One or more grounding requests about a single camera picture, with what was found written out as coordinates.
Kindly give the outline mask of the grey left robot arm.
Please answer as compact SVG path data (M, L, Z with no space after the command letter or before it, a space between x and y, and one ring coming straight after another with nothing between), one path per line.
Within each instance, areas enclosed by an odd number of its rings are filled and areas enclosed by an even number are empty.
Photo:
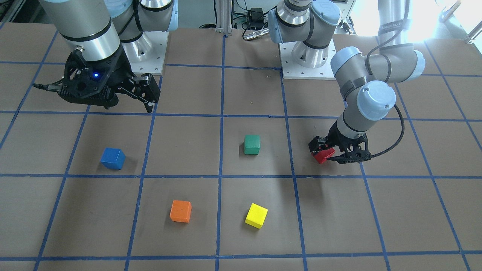
M379 0L380 44L363 55L349 46L334 54L331 70L347 106L326 137L314 137L308 144L315 158L338 163L368 161L366 132L396 107L390 84L416 79L425 68L423 54L407 41L411 0ZM295 42L293 57L305 67L325 63L336 26L339 7L330 0L283 0L267 15L274 43Z

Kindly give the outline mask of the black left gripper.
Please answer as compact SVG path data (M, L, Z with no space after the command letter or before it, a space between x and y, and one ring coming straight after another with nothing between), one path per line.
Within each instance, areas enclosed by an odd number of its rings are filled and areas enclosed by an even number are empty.
M336 146L339 147L341 152L345 152L349 146L352 144L352 139L345 137L337 126L335 122L326 137L314 137L309 143L308 147L311 153L318 153L323 150L328 150Z

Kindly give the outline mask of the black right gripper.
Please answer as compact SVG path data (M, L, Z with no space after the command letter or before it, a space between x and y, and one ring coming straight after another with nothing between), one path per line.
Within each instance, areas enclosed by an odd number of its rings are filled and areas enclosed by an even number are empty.
M154 105L160 98L160 89L153 74L144 73L140 76L133 74L128 57L123 49L118 49L115 71L110 76L113 79L112 88L117 94L126 94L143 103L147 113L152 113Z

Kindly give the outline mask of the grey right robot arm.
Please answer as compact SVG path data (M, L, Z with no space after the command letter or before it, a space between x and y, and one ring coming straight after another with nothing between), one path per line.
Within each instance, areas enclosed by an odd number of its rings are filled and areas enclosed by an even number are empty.
M152 113L160 98L153 74L131 63L153 58L148 32L178 28L177 0L41 0L40 5L71 46L62 79L33 87L53 91L74 104L116 106L118 94Z

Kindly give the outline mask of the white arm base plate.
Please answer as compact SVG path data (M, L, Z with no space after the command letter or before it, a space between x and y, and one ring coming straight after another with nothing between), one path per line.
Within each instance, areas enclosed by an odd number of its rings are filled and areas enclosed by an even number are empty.
M313 49L302 41L279 44L284 79L334 80L331 60L336 53L333 40L328 47Z
M169 34L169 32L143 32L136 41L122 42L134 74L163 74Z

